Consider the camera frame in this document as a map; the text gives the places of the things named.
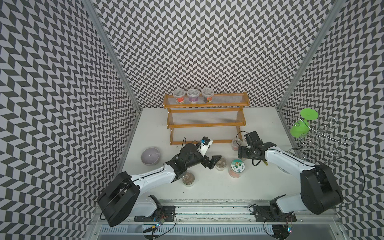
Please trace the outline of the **orange wooden tiered shelf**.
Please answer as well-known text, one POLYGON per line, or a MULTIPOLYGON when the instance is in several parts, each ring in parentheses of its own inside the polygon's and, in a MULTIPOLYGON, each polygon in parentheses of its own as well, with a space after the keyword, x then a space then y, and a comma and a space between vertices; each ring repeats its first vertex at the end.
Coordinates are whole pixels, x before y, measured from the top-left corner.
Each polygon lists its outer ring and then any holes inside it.
POLYGON ((163 108, 167 110, 167 128, 170 133, 170 145, 180 145, 174 140, 177 128, 235 127, 237 133, 246 126, 244 108, 250 105, 248 93, 217 94, 209 103, 203 96, 192 104, 188 99, 178 103, 172 95, 165 95, 163 108))

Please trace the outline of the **clear seed container red label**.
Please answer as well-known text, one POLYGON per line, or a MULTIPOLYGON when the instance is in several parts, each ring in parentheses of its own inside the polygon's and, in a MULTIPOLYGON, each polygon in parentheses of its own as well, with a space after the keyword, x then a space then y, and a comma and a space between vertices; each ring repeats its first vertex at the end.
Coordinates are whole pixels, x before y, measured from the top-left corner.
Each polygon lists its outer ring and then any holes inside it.
POLYGON ((175 98, 175 100, 178 104, 184 103, 185 95, 186 95, 185 90, 183 90, 181 88, 177 88, 173 91, 173 97, 175 98))

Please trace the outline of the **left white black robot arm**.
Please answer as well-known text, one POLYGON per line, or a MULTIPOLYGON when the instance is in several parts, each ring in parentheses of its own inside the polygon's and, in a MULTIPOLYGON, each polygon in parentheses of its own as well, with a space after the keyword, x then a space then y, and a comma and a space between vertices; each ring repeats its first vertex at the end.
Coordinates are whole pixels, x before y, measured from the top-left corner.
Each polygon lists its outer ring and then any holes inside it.
POLYGON ((206 152, 212 144, 186 144, 180 152, 163 164, 162 167, 138 175, 119 173, 102 191, 97 203, 101 215, 110 227, 122 223, 129 216, 155 216, 161 208, 154 196, 145 194, 152 189, 176 182, 185 176, 191 167, 201 164, 210 170, 222 158, 220 155, 208 157, 206 152))

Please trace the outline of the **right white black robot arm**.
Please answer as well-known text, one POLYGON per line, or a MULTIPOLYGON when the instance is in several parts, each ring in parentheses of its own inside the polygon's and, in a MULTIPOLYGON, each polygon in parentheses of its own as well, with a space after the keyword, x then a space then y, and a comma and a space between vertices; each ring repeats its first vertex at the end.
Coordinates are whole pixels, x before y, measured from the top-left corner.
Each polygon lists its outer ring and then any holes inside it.
POLYGON ((255 131, 247 132, 244 137, 246 145, 239 146, 239 158, 272 163, 300 184, 300 193, 274 198, 270 201, 269 209, 265 206, 254 207, 257 214, 266 213, 267 220, 279 222, 298 211, 320 215, 343 202, 342 191, 332 169, 327 165, 311 164, 280 149, 274 143, 264 143, 255 131))

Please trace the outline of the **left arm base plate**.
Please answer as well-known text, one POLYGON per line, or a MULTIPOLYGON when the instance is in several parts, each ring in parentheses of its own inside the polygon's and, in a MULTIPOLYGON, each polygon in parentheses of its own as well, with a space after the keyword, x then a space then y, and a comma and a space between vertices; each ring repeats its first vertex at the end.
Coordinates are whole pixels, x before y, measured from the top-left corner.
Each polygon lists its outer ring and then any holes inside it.
POLYGON ((155 196, 150 195, 137 200, 131 215, 135 222, 149 223, 164 220, 170 223, 175 220, 175 213, 176 206, 164 206, 155 196))

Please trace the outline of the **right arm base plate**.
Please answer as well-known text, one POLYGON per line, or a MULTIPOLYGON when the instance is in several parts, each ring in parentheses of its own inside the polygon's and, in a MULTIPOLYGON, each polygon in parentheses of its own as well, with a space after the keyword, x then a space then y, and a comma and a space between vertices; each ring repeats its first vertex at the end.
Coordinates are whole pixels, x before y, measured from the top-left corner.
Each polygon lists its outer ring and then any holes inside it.
POLYGON ((283 213, 277 205, 277 200, 285 195, 276 197, 270 201, 269 206, 252 205, 251 213, 254 214, 257 222, 296 222, 297 218, 294 212, 283 213))

